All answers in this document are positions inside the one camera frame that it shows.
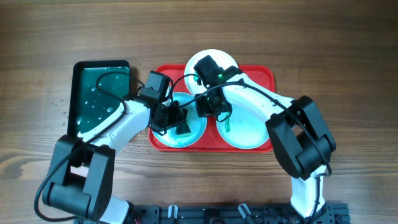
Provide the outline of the green yellow sponge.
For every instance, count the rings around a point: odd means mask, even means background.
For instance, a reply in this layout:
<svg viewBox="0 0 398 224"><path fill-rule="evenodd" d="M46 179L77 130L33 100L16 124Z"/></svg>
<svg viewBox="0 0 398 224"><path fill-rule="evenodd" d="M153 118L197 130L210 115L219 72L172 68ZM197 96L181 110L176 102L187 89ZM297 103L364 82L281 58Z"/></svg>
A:
<svg viewBox="0 0 398 224"><path fill-rule="evenodd" d="M183 134L189 134L191 133L191 130L189 128L189 125L187 123L187 120L184 119L183 121L181 121L177 126L176 126L176 130L175 130L175 134L176 135L183 135Z"/></svg>

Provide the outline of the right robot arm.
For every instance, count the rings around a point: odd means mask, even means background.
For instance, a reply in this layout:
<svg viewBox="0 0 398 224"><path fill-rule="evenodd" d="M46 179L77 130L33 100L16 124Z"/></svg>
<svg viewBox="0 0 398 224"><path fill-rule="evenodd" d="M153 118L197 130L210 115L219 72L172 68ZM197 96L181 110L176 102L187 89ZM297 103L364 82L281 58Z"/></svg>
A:
<svg viewBox="0 0 398 224"><path fill-rule="evenodd" d="M336 142L315 102L295 100L269 91L234 65L223 69L210 56L193 67L198 84L206 87L195 96L198 107L213 114L220 103L238 105L265 123L275 157L292 178L290 203L307 222L315 221L324 205L322 181L332 174L331 153Z"/></svg>

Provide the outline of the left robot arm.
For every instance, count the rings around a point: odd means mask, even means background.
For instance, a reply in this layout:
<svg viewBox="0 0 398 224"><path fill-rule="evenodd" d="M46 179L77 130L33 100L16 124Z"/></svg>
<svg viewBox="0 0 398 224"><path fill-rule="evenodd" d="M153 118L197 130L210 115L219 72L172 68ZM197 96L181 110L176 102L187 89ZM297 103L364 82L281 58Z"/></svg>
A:
<svg viewBox="0 0 398 224"><path fill-rule="evenodd" d="M70 214L69 220L91 223L137 223L131 202L112 195L116 155L140 131L151 128L159 134L185 127L187 113L177 103L167 104L174 89L170 77L152 71L136 93L118 95L107 90L125 73L106 72L96 79L95 91L111 111L86 116L85 106L76 109L77 135L66 134L55 144L49 172L37 190L35 213L48 222L39 202Z"/></svg>

